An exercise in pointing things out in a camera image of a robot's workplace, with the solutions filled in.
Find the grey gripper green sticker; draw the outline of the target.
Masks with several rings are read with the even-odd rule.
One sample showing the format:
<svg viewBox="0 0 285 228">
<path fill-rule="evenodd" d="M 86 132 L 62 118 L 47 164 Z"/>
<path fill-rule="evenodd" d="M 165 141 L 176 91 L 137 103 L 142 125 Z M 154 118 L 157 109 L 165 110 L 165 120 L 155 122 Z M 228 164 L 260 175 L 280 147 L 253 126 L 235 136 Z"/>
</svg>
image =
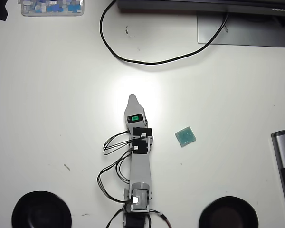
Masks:
<svg viewBox="0 0 285 228">
<path fill-rule="evenodd" d="M 148 121 L 145 115 L 144 108 L 138 102 L 135 94 L 129 95 L 128 104 L 125 109 L 124 115 L 126 116 L 126 126 L 129 130 L 136 127 L 148 127 Z"/>
</svg>

